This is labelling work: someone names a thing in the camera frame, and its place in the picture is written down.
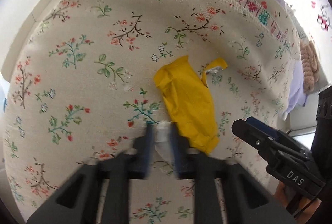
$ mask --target black cable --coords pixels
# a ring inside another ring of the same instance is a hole
[[[313,199],[311,200],[305,207],[303,207],[298,213],[296,213],[295,215],[293,215],[293,217],[295,219],[297,219],[310,205],[313,204],[313,202],[315,202],[317,199]]]

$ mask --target metal screw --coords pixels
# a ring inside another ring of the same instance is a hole
[[[124,153],[125,154],[137,154],[137,149],[135,149],[135,148],[128,148]]]
[[[196,148],[190,147],[187,149],[187,154],[198,154],[200,151]]]

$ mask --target yellow cloth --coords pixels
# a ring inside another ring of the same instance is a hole
[[[219,142],[213,99],[188,56],[160,68],[153,80],[180,134],[189,139],[190,146],[209,154]]]

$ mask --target knitted toy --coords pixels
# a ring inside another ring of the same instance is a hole
[[[319,79],[318,57],[312,41],[307,45],[300,41],[300,49],[304,76],[303,91],[308,94],[314,90],[314,85]]]

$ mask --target floral fabric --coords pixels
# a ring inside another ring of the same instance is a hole
[[[230,127],[248,116],[275,125],[298,44],[275,0],[61,1],[23,48],[5,114],[6,170],[24,219],[87,160],[130,147],[147,121],[170,120],[153,76],[184,55],[198,76],[227,62],[206,80],[219,131],[210,155],[235,157],[266,186],[266,163]],[[151,169],[132,181],[131,222],[192,221],[194,183],[156,153]]]

